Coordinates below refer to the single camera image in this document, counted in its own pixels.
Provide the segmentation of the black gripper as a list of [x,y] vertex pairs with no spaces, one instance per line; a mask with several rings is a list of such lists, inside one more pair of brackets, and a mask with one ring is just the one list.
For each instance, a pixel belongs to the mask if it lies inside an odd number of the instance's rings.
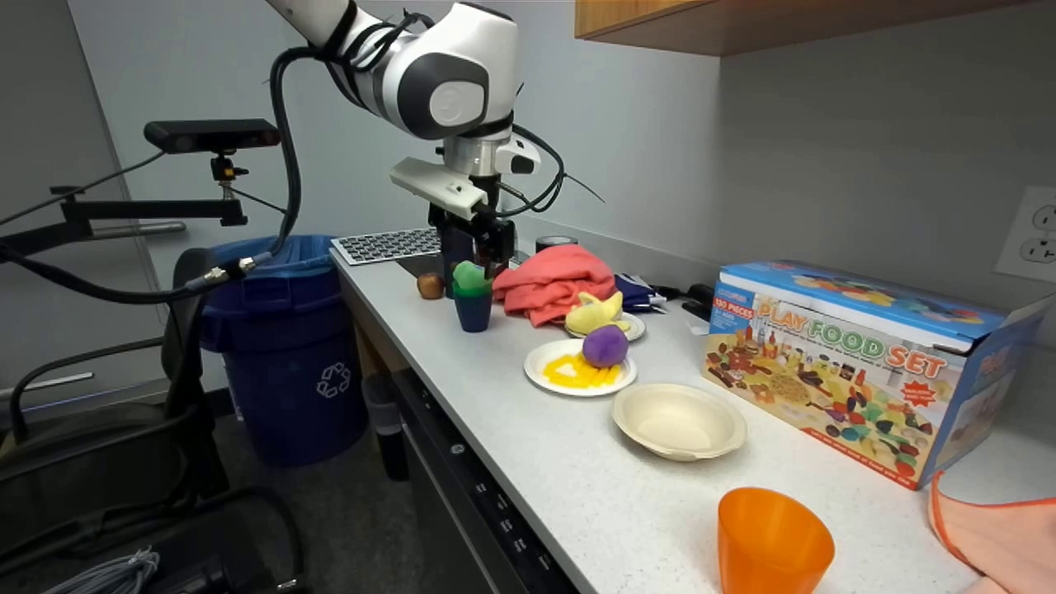
[[515,258],[515,224],[499,214],[499,173],[470,173],[470,185],[484,190],[484,201],[470,218],[429,209],[429,224],[440,234],[442,273],[451,273],[457,260],[470,260],[480,264],[488,278],[499,278]]

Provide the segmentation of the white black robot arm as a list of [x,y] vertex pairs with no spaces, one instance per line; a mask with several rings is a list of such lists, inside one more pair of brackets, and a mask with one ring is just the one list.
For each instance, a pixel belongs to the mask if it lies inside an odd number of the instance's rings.
[[444,264],[500,269],[515,224],[499,211],[515,145],[518,27],[456,0],[440,19],[387,24],[356,0],[268,0],[319,58],[338,94],[388,125],[434,141],[440,161],[402,158],[392,180],[429,201]]

